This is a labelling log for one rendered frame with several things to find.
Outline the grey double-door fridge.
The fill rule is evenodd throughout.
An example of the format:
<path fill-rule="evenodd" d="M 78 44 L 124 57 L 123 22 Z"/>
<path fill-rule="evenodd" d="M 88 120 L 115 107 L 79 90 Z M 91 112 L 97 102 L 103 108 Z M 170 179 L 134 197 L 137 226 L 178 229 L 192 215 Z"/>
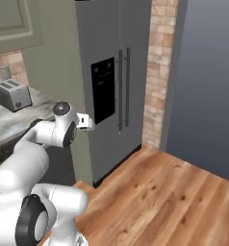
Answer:
<path fill-rule="evenodd" d="M 92 185 L 141 148 L 152 0 L 76 0 Z M 118 132 L 118 50 L 122 131 Z"/>

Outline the grey-green tall side panel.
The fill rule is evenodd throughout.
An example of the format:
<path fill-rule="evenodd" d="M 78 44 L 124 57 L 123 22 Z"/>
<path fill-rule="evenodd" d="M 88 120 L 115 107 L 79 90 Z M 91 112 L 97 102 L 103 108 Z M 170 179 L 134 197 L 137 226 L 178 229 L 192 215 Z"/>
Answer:
<path fill-rule="evenodd" d="M 77 15 L 74 0 L 38 0 L 43 43 L 24 49 L 29 85 L 86 111 Z M 92 184 L 89 135 L 77 134 L 70 151 L 75 181 Z"/>

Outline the silver toaster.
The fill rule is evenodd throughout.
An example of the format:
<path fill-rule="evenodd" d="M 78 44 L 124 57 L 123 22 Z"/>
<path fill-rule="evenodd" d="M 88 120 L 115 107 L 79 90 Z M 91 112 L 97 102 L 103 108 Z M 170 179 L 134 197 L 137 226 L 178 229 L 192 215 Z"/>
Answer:
<path fill-rule="evenodd" d="M 0 106 L 12 111 L 20 111 L 32 106 L 29 88 L 14 79 L 0 82 Z"/>

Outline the grey wall socket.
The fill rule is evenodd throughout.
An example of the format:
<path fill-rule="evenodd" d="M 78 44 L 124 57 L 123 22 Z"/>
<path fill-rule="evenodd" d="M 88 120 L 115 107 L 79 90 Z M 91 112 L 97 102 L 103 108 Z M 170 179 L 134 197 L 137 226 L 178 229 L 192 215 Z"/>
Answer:
<path fill-rule="evenodd" d="M 1 74 L 1 78 L 3 80 L 8 80 L 12 77 L 10 68 L 8 66 L 3 66 L 0 68 L 0 74 Z"/>

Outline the grey-green wall cupboard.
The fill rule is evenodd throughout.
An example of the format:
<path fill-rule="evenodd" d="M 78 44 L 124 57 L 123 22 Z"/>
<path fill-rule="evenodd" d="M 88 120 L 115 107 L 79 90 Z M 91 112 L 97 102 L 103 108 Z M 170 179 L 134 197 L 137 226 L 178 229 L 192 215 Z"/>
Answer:
<path fill-rule="evenodd" d="M 0 54 L 42 43 L 38 0 L 0 0 Z"/>

